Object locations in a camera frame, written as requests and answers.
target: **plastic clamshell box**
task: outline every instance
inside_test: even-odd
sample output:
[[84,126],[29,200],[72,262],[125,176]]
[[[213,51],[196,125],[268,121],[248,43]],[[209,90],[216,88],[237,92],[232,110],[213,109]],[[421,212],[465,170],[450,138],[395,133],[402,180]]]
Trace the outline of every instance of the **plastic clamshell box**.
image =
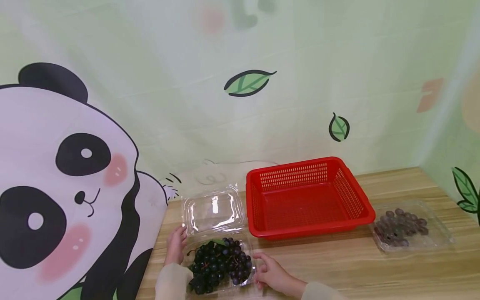
[[[240,246],[247,255],[253,256],[245,219],[245,210],[236,185],[205,191],[197,196],[182,199],[182,220],[187,227],[188,236],[185,254],[210,240],[231,237],[240,241]],[[193,263],[193,260],[194,253],[189,256],[185,255],[182,265],[187,267]],[[246,281],[235,286],[229,276],[226,276],[220,286],[208,295],[218,294],[252,283],[255,271],[256,261],[252,258],[252,273]]]
[[[455,243],[455,239],[452,237],[450,231],[439,220],[435,213],[420,200],[378,204],[374,205],[373,208],[375,209],[377,217],[375,222],[369,225],[369,228],[377,247],[384,252],[431,251],[448,247]],[[413,236],[405,235],[404,238],[408,241],[408,246],[406,247],[386,243],[384,238],[375,232],[375,228],[377,227],[376,222],[379,221],[387,211],[394,212],[397,208],[402,209],[405,213],[415,214],[418,218],[425,219],[427,221],[426,228],[429,231],[428,235],[421,235],[419,233]]]

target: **grape bunch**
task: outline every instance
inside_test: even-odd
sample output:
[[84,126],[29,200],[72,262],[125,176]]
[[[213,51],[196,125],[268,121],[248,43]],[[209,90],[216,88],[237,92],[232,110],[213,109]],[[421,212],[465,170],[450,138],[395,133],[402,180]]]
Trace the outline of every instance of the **grape bunch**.
[[252,272],[252,258],[242,251],[240,241],[233,238],[211,240],[190,252],[195,252],[195,259],[189,266],[193,272],[189,286],[197,295],[212,293],[228,278],[239,285]]
[[423,236],[428,235],[427,220],[400,208],[395,212],[387,211],[375,225],[374,230],[380,241],[394,247],[408,247],[409,242],[405,237],[411,237],[417,233]]

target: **sleeve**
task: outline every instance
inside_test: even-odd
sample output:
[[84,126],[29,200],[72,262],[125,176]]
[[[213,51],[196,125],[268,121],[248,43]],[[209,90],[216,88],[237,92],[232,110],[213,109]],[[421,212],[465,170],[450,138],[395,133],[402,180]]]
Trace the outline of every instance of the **sleeve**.
[[184,300],[192,272],[178,264],[163,267],[155,284],[155,300]]
[[311,282],[305,287],[301,300],[346,300],[339,292],[321,283]]

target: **panda eye patch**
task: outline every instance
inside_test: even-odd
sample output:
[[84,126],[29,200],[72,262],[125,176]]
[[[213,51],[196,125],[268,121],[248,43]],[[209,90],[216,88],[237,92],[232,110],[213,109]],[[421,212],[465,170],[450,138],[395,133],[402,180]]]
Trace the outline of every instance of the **panda eye patch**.
[[105,169],[110,160],[110,149],[101,138],[88,133],[74,133],[61,142],[55,163],[63,174],[86,176]]
[[15,269],[42,262],[67,228],[62,208],[43,191],[16,186],[0,196],[0,259]]

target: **container lid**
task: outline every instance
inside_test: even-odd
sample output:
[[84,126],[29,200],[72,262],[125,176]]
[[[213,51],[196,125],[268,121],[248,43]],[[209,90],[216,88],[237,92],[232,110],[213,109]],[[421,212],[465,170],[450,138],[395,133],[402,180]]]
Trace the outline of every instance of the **container lid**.
[[189,236],[244,228],[245,213],[236,184],[184,198],[182,208],[182,220]]

